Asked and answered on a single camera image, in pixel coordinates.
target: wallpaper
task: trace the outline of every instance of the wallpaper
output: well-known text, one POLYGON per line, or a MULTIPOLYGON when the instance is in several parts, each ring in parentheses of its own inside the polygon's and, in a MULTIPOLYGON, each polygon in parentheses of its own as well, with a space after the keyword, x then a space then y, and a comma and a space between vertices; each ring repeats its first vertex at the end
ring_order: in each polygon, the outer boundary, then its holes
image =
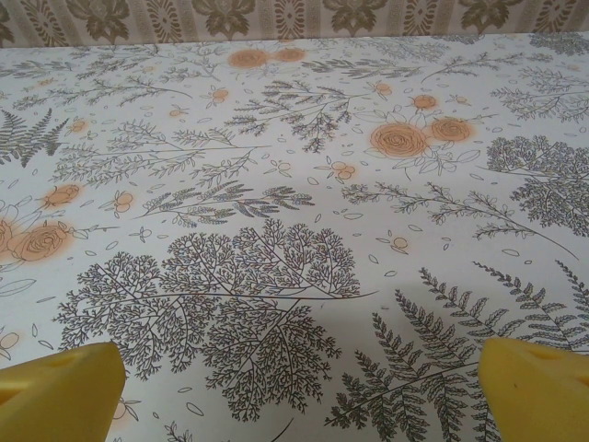
POLYGON ((0 54, 0 367, 115 342, 109 442, 500 440, 589 352, 589 34, 0 54))
POLYGON ((589 30, 589 0, 0 0, 0 47, 589 30))

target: border wallpaper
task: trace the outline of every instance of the border wallpaper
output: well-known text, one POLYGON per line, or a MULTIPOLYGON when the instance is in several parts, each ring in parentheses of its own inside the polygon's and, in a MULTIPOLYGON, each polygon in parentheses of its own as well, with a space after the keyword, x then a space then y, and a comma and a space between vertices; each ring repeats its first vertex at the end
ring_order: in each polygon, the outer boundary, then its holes
POLYGON ((589 0, 0 0, 0 47, 561 32, 589 0))

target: rose illustration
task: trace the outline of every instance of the rose illustration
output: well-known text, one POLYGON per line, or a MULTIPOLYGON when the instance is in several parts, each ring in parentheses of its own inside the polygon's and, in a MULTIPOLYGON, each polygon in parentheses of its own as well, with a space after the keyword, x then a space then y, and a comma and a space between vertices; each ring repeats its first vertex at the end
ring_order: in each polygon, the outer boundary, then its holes
POLYGON ((79 193, 80 188, 74 184, 60 187, 59 189, 55 189, 51 195, 42 199, 45 202, 43 207, 70 203, 79 193))
POLYGON ((413 105, 417 109, 430 109, 437 104, 437 101, 431 95, 418 95, 413 99, 413 105))
POLYGON ((266 51, 258 49, 245 49, 243 51, 233 52, 229 55, 229 64, 233 67, 251 69, 260 67, 268 62, 270 55, 266 51))
POLYGON ((387 157, 416 157, 427 147, 425 134, 404 122, 379 126, 372 132, 370 143, 387 157))
POLYGON ((11 238, 7 248, 23 261, 39 261, 52 256, 64 243, 67 233, 58 226, 42 226, 11 238))
POLYGON ((446 117, 432 124, 432 134, 442 141, 462 141, 472 134, 472 129, 465 120, 446 117))
POLYGON ((297 48, 282 49, 274 54, 274 58, 280 62, 298 62, 305 58, 305 51, 297 48))

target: yellow object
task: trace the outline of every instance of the yellow object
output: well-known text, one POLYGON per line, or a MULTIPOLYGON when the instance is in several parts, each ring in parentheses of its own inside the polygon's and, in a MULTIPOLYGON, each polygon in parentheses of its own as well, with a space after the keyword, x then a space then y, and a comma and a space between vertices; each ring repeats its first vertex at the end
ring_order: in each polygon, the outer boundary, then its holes
POLYGON ((503 442, 589 441, 589 356, 489 339, 479 380, 503 442))
POLYGON ((0 370, 0 441, 104 442, 124 383, 114 343, 0 370))

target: branch illustration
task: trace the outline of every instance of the branch illustration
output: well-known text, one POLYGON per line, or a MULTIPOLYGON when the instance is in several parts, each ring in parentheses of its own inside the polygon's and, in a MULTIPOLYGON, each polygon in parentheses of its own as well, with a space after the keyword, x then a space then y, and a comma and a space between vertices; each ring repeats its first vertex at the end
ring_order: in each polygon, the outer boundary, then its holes
POLYGON ((487 154, 489 170, 525 177, 511 198, 520 202, 530 221, 589 236, 589 149, 551 144, 545 136, 517 136, 497 138, 487 154))
POLYGON ((239 126, 241 134, 260 136, 268 130, 272 120, 286 122, 291 126, 293 135, 306 141, 303 150, 317 153, 326 141, 333 140, 341 122, 350 122, 350 101, 367 94, 347 95, 333 87, 312 89, 310 85, 295 80, 273 81, 265 87, 262 95, 266 97, 263 101, 251 99, 248 104, 236 109, 248 114, 235 115, 225 124, 239 126))
POLYGON ((296 193, 291 187, 268 189, 261 197, 245 198, 253 189, 244 189, 237 181, 227 181, 206 192, 194 187, 177 192, 165 192, 144 204, 145 213, 139 217, 157 214, 175 214, 173 223, 183 227, 203 224, 224 224, 229 216, 240 213, 247 217, 268 218, 280 208, 299 210, 301 205, 314 205, 306 193, 296 193))
POLYGON ((491 92, 518 119, 556 117, 563 122, 580 122, 589 115, 589 81, 548 68, 526 67, 520 72, 535 92, 508 87, 491 92))
POLYGON ((428 76, 425 76, 422 83, 432 76, 448 76, 448 75, 462 75, 462 76, 478 76, 473 69, 488 68, 492 71, 498 71, 502 64, 514 65, 517 64, 519 59, 523 56, 522 53, 511 53, 498 58, 491 58, 488 52, 483 52, 477 55, 471 60, 465 59, 463 56, 457 56, 452 58, 445 67, 432 72, 428 76))
POLYGON ((180 90, 167 89, 164 87, 154 86, 154 80, 140 76, 127 76, 126 84, 114 85, 110 81, 95 78, 92 80, 92 88, 89 89, 49 89, 46 97, 39 95, 26 96, 23 99, 15 101, 14 108, 18 111, 25 111, 35 106, 45 104, 47 101, 54 101, 57 106, 68 106, 79 99, 85 99, 89 106, 96 105, 104 98, 123 95, 119 106, 133 103, 138 99, 159 97, 165 93, 174 93, 192 98, 191 95, 180 90))
POLYGON ((496 235, 503 233, 513 234, 517 237, 526 238, 537 235, 559 248, 565 250, 576 260, 578 258, 570 250, 537 230, 525 226, 513 220, 514 211, 503 204, 497 205, 497 199, 479 192, 469 192, 465 200, 455 199, 447 188, 428 183, 428 196, 421 196, 418 193, 409 195, 406 189, 399 186, 392 186, 378 182, 375 192, 368 190, 366 185, 353 184, 342 189, 344 199, 349 200, 352 204, 377 203, 381 198, 388 202, 396 202, 392 208, 397 213, 410 214, 415 210, 423 207, 437 206, 435 210, 430 210, 430 219, 437 225, 442 225, 449 216, 470 216, 476 218, 493 218, 499 221, 497 223, 487 222, 485 226, 477 226, 473 238, 494 238, 496 235))
POLYGON ((124 122, 113 131, 117 136, 110 140, 107 152, 86 144, 71 145, 62 150, 66 154, 58 161, 53 180, 85 180, 90 185, 107 184, 128 179, 145 170, 151 176, 163 178, 174 172, 190 170, 193 178, 203 175, 199 185, 209 187, 222 178, 231 178, 254 163, 249 157, 252 150, 263 146, 236 145, 235 136, 227 130, 210 129, 207 132, 176 131, 171 140, 149 123, 133 120, 124 122), (247 150, 241 157, 224 159, 221 165, 204 164, 197 167, 213 151, 247 150))

